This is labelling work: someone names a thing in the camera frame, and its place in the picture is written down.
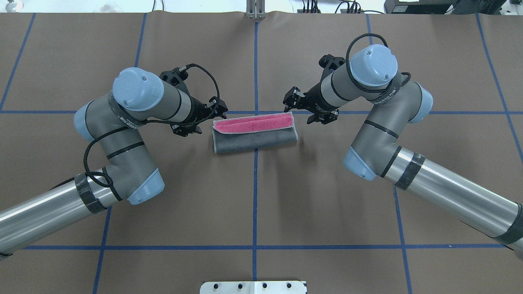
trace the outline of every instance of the light blue joint cap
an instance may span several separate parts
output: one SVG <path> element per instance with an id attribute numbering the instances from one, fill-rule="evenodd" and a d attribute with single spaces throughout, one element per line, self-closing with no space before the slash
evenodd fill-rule
<path id="1" fill-rule="evenodd" d="M 396 75 L 396 56 L 389 48 L 373 44 L 354 54 L 350 59 L 350 71 L 358 82 L 366 86 L 383 86 Z"/>
<path id="2" fill-rule="evenodd" d="M 138 67 L 129 67 L 121 71 L 113 82 L 112 94 L 123 108 L 145 111 L 162 100 L 164 85 L 155 74 Z"/>
<path id="3" fill-rule="evenodd" d="M 356 150 L 354 150 L 352 146 L 343 159 L 343 165 L 360 178 L 373 180 L 376 177 L 376 174 L 370 169 L 365 161 L 359 157 L 358 153 L 356 153 Z"/>
<path id="4" fill-rule="evenodd" d="M 419 107 L 418 113 L 416 113 L 413 119 L 408 121 L 409 123 L 417 123 L 422 121 L 423 118 L 426 117 L 432 109 L 432 94 L 425 90 L 420 84 L 418 84 L 418 86 L 422 90 L 422 103 Z"/>
<path id="5" fill-rule="evenodd" d="M 165 188 L 162 175 L 157 169 L 136 189 L 127 200 L 132 205 L 143 203 L 160 194 Z"/>
<path id="6" fill-rule="evenodd" d="M 91 102 L 87 103 L 86 105 L 82 106 L 75 114 L 74 114 L 74 128 L 76 131 L 84 137 L 85 140 L 92 142 L 95 140 L 93 136 L 89 133 L 87 130 L 87 123 L 85 121 L 85 114 L 87 113 L 87 107 L 89 107 L 89 104 Z"/>

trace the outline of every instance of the black tape band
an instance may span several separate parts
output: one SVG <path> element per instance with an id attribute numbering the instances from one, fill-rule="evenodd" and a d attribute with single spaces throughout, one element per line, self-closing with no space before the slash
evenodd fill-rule
<path id="1" fill-rule="evenodd" d="M 135 143 L 135 144 L 132 144 L 132 145 L 129 145 L 129 146 L 125 147 L 125 148 L 122 148 L 120 150 L 114 151 L 113 153 L 109 154 L 107 156 L 107 159 L 111 159 L 111 158 L 115 157 L 116 155 L 122 154 L 123 152 L 127 152 L 127 151 L 132 150 L 132 149 L 134 149 L 136 147 L 140 147 L 140 146 L 144 146 L 144 145 L 145 145 L 145 143 L 143 141 Z"/>
<path id="2" fill-rule="evenodd" d="M 402 75 L 400 73 L 397 73 L 392 78 L 392 81 L 388 85 L 386 91 L 383 92 L 382 94 L 380 94 L 380 96 L 378 96 L 378 98 L 376 98 L 374 100 L 370 100 L 370 102 L 372 104 L 384 104 L 387 101 L 389 101 L 390 99 L 392 99 L 392 97 L 394 97 L 394 95 L 396 95 L 401 88 L 401 77 L 402 77 Z"/>
<path id="3" fill-rule="evenodd" d="M 422 168 L 424 162 L 425 157 L 419 153 L 414 152 L 414 156 L 412 156 L 411 162 L 407 164 L 405 171 L 394 185 L 399 189 L 407 190 L 418 174 L 419 170 Z"/>
<path id="4" fill-rule="evenodd" d="M 102 171 L 104 174 L 109 175 L 109 174 L 107 173 L 107 168 L 106 168 L 105 166 L 101 168 L 101 171 Z M 122 200 L 123 200 L 122 197 L 120 197 L 120 194 L 118 194 L 118 192 L 116 191 L 114 185 L 110 186 L 109 189 L 111 189 L 111 192 L 112 192 L 112 194 L 115 196 L 116 200 L 118 200 L 118 201 L 122 201 Z"/>
<path id="5" fill-rule="evenodd" d="M 78 195 L 80 195 L 80 199 L 90 212 L 99 213 L 107 209 L 107 207 L 101 204 L 100 200 L 95 198 L 85 174 L 79 174 L 74 177 L 74 183 L 76 184 L 76 190 L 78 191 Z"/>
<path id="6" fill-rule="evenodd" d="M 396 151 L 394 152 L 394 155 L 392 156 L 392 158 L 389 160 L 389 163 L 387 164 L 387 166 L 385 167 L 385 169 L 383 170 L 383 173 L 381 173 L 380 177 L 384 178 L 385 175 L 389 172 L 389 169 L 391 168 L 392 166 L 392 163 L 394 163 L 394 161 L 396 160 L 396 157 L 397 155 L 400 153 L 401 151 L 401 146 L 398 146 L 396 148 Z"/>
<path id="7" fill-rule="evenodd" d="M 367 125 L 373 126 L 373 127 L 377 128 L 377 129 L 380 129 L 380 130 L 384 131 L 385 133 L 395 137 L 396 139 L 400 137 L 400 135 L 396 134 L 395 132 L 393 132 L 393 131 L 387 129 L 386 127 L 384 127 L 382 125 L 379 125 L 379 124 L 377 124 L 377 123 L 375 123 L 373 121 L 365 120 L 363 123 L 366 123 Z"/>
<path id="8" fill-rule="evenodd" d="M 119 120 L 121 120 L 126 126 L 128 126 L 131 129 L 137 129 L 144 124 L 141 122 L 135 120 L 132 116 L 130 116 L 127 111 L 123 110 L 120 107 L 120 104 L 116 102 L 115 97 L 112 95 L 109 95 L 108 97 L 109 101 L 109 107 L 111 108 L 112 113 L 118 117 Z"/>
<path id="9" fill-rule="evenodd" d="M 517 205 L 518 214 L 516 215 L 516 219 L 504 234 L 492 238 L 496 242 L 509 245 L 523 238 L 523 208 L 521 203 L 517 203 Z"/>
<path id="10" fill-rule="evenodd" d="M 338 98 L 340 98 L 341 100 L 349 101 L 349 102 L 350 102 L 351 100 L 343 98 L 343 97 L 338 93 L 338 91 L 336 91 L 336 88 L 334 87 L 334 83 L 332 82 L 332 78 L 333 78 L 333 76 L 334 76 L 334 73 L 331 74 L 331 88 L 332 88 L 332 91 L 333 91 L 334 94 L 336 94 L 336 96 L 338 96 Z"/>

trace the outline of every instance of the blue tape line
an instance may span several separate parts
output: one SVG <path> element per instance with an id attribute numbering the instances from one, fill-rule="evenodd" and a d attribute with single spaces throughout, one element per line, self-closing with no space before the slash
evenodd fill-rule
<path id="1" fill-rule="evenodd" d="M 181 246 L 105 246 L 105 250 L 149 250 L 149 251 L 187 251 L 187 250 L 252 250 L 250 245 L 181 245 Z"/>
<path id="2" fill-rule="evenodd" d="M 504 111 L 438 111 L 429 112 L 431 115 L 504 115 Z"/>
<path id="3" fill-rule="evenodd" d="M 370 28 L 370 18 L 369 18 L 369 15 L 365 13 L 365 18 L 367 19 L 367 31 L 369 31 L 369 33 L 372 33 L 372 30 Z M 372 37 L 369 36 L 369 43 L 372 45 Z"/>
<path id="4" fill-rule="evenodd" d="M 411 284 L 411 273 L 408 270 L 408 260 L 407 260 L 407 249 L 405 247 L 405 236 L 403 234 L 403 223 L 401 222 L 401 212 L 400 212 L 400 202 L 397 198 L 397 189 L 394 187 L 394 203 L 396 206 L 396 218 L 397 226 L 400 232 L 400 242 L 401 242 L 401 251 L 403 255 L 403 265 L 405 267 L 405 279 L 407 281 L 407 291 L 408 294 L 412 294 L 412 284 Z"/>
<path id="5" fill-rule="evenodd" d="M 364 250 L 401 249 L 401 245 L 258 245 L 258 250 Z"/>
<path id="6" fill-rule="evenodd" d="M 76 110 L 0 110 L 0 114 L 75 114 Z M 259 115 L 280 114 L 283 111 L 279 110 L 259 110 Z M 368 115 L 370 112 L 366 110 L 340 111 L 341 115 Z M 509 111 L 511 115 L 523 115 L 523 111 Z M 229 110 L 227 114 L 230 115 L 254 115 L 253 110 Z M 311 113 L 303 110 L 295 110 L 294 115 L 310 115 Z M 431 115 L 505 115 L 504 111 L 446 111 L 435 110 L 430 112 Z"/>
<path id="7" fill-rule="evenodd" d="M 98 256 L 98 265 L 96 266 L 95 283 L 93 285 L 93 294 L 98 291 L 98 282 L 100 281 L 101 265 L 104 261 L 105 242 L 107 241 L 107 231 L 109 231 L 109 220 L 111 218 L 111 209 L 107 209 L 107 215 L 105 216 L 104 234 L 101 238 L 100 254 Z"/>
<path id="8" fill-rule="evenodd" d="M 492 60 L 490 58 L 490 54 L 488 53 L 487 43 L 485 42 L 485 35 L 483 35 L 483 28 L 481 27 L 480 15 L 478 13 L 476 13 L 476 21 L 477 21 L 477 27 L 480 30 L 481 41 L 483 42 L 483 49 L 485 50 L 485 55 L 487 56 L 488 65 L 491 68 L 492 76 L 494 77 L 494 82 L 496 83 L 496 88 L 499 93 L 499 97 L 501 98 L 501 103 L 503 104 L 503 109 L 505 110 L 505 115 L 507 116 L 508 125 L 510 126 L 510 131 L 512 132 L 512 137 L 514 137 L 514 142 L 516 142 L 516 148 L 519 153 L 519 159 L 523 163 L 523 152 L 521 151 L 521 146 L 519 145 L 518 136 L 516 135 L 516 130 L 514 129 L 514 125 L 512 124 L 512 120 L 511 120 L 510 114 L 508 112 L 508 107 L 505 102 L 505 97 L 503 96 L 503 92 L 501 91 L 501 86 L 499 85 L 496 71 L 494 70 L 494 66 L 492 65 Z"/>
<path id="9" fill-rule="evenodd" d="M 100 246 L 83 245 L 29 245 L 24 250 L 100 250 Z"/>
<path id="10" fill-rule="evenodd" d="M 75 114 L 76 110 L 0 110 L 0 114 Z"/>
<path id="11" fill-rule="evenodd" d="M 411 244 L 406 249 L 505 248 L 501 244 Z"/>
<path id="12" fill-rule="evenodd" d="M 140 51 L 142 50 L 143 32 L 145 30 L 145 20 L 147 19 L 147 13 L 143 14 L 142 30 L 140 31 L 140 39 L 138 40 L 138 49 L 136 50 L 136 59 L 134 59 L 134 67 L 138 67 L 138 61 L 140 60 Z"/>
<path id="13" fill-rule="evenodd" d="M 18 56 L 16 56 L 15 65 L 13 66 L 13 70 L 11 71 L 11 75 L 9 76 L 7 85 L 5 86 L 4 95 L 2 96 L 2 101 L 0 101 L 0 110 L 4 107 L 5 100 L 7 99 L 7 93 L 9 93 L 9 88 L 11 87 L 11 82 L 13 81 L 13 77 L 15 76 L 16 68 L 18 67 L 18 62 L 20 62 L 20 58 L 22 57 L 22 53 L 23 53 L 24 48 L 27 43 L 27 39 L 29 38 L 29 33 L 31 33 L 32 25 L 35 22 L 35 17 L 36 17 L 36 13 L 33 13 L 33 16 L 31 17 L 31 22 L 29 22 L 29 27 L 27 28 L 27 31 L 26 31 L 26 36 L 24 37 L 22 46 L 20 46 L 20 51 L 18 51 Z"/>
<path id="14" fill-rule="evenodd" d="M 202 250 L 253 250 L 251 245 L 114 245 L 104 251 L 202 251 Z M 505 248 L 501 244 L 385 244 L 385 245 L 256 245 L 256 250 L 380 250 L 380 249 L 459 249 Z M 30 245 L 23 250 L 100 250 L 89 245 Z"/>
<path id="15" fill-rule="evenodd" d="M 254 114 L 258 115 L 258 22 L 254 23 Z"/>
<path id="16" fill-rule="evenodd" d="M 253 281 L 257 279 L 257 245 L 258 245 L 258 148 L 254 149 L 254 184 L 253 184 Z"/>
<path id="17" fill-rule="evenodd" d="M 258 110 L 258 22 L 254 23 L 254 115 Z M 257 279 L 257 252 L 258 242 L 258 148 L 254 149 L 254 172 L 253 172 L 253 281 Z"/>

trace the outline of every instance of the gray cloth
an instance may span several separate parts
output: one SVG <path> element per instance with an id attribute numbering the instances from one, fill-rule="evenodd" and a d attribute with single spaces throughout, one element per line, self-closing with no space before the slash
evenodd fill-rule
<path id="1" fill-rule="evenodd" d="M 212 129 L 214 152 L 234 152 L 296 142 L 296 127 L 244 134 L 222 134 Z"/>

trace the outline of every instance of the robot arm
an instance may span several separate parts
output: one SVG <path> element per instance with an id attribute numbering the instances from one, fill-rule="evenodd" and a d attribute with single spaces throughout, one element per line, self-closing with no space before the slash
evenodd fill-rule
<path id="1" fill-rule="evenodd" d="M 208 104 L 191 97 L 183 80 L 199 67 L 214 81 L 217 96 Z M 150 122 L 171 126 L 173 133 L 201 133 L 198 124 L 225 118 L 216 81 L 196 64 L 154 74 L 131 67 L 120 72 L 107 95 L 89 102 L 74 116 L 76 130 L 90 142 L 86 172 L 18 206 L 0 212 L 0 259 L 36 240 L 127 199 L 137 205 L 159 194 L 165 184 L 137 128 Z M 154 117 L 159 120 L 148 120 Z M 88 152 L 100 145 L 109 165 L 91 172 Z"/>
<path id="2" fill-rule="evenodd" d="M 366 36 L 356 38 L 347 50 Z M 362 96 L 374 104 L 345 155 L 344 165 L 366 180 L 377 175 L 402 190 L 429 201 L 464 223 L 514 250 L 523 260 L 522 205 L 507 200 L 466 178 L 399 146 L 407 123 L 421 121 L 432 108 L 432 95 L 408 73 L 397 72 L 396 58 L 384 45 L 374 44 L 348 62 L 325 55 L 321 81 L 308 92 L 293 87 L 284 97 L 285 110 L 307 109 L 307 123 L 330 123 L 338 107 Z"/>

